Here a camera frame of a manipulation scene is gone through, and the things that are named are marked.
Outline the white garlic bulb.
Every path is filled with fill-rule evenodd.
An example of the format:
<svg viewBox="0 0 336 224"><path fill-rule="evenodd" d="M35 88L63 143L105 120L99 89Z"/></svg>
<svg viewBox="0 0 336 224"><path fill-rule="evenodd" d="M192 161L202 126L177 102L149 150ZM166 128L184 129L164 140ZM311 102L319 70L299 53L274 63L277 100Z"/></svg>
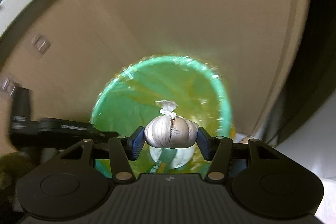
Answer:
<svg viewBox="0 0 336 224"><path fill-rule="evenodd" d="M188 148L195 144L199 125L177 115L174 101L155 101L161 105L161 115L145 127L145 141L155 148Z"/></svg>

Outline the green lined trash bin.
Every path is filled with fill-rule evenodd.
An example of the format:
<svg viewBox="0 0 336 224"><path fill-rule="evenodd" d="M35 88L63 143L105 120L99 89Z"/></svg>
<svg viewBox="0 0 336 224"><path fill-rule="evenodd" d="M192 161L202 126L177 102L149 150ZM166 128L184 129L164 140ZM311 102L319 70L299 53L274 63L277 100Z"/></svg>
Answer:
<svg viewBox="0 0 336 224"><path fill-rule="evenodd" d="M215 67L188 56L153 56L123 69L98 96L91 123L100 131L130 136L164 116L185 118L211 136L234 135L230 99ZM138 159L129 161L141 173L199 173L204 177L210 162L196 142L189 148L167 149L145 142Z"/></svg>

